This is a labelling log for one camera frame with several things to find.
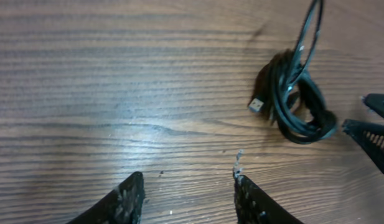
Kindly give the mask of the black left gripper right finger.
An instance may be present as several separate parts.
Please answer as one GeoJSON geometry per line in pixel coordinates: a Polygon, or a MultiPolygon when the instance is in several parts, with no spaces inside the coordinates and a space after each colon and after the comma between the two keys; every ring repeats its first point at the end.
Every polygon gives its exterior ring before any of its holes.
{"type": "Polygon", "coordinates": [[[238,224],[303,224],[241,173],[239,164],[242,154],[243,151],[239,150],[232,170],[238,224]]]}

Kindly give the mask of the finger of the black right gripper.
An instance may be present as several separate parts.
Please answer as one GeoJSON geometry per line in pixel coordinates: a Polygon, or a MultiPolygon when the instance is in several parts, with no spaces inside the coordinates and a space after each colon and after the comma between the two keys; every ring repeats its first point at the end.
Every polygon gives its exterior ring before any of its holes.
{"type": "Polygon", "coordinates": [[[384,174],[384,125],[346,119],[342,129],[384,174]]]}
{"type": "Polygon", "coordinates": [[[384,94],[368,94],[364,97],[363,103],[382,118],[384,118],[384,94]]]}

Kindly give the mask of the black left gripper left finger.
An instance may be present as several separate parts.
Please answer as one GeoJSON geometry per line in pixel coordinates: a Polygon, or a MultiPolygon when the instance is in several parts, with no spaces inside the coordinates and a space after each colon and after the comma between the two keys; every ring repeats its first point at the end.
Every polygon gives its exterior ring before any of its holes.
{"type": "Polygon", "coordinates": [[[144,198],[143,173],[134,172],[68,224],[140,224],[144,198]]]}

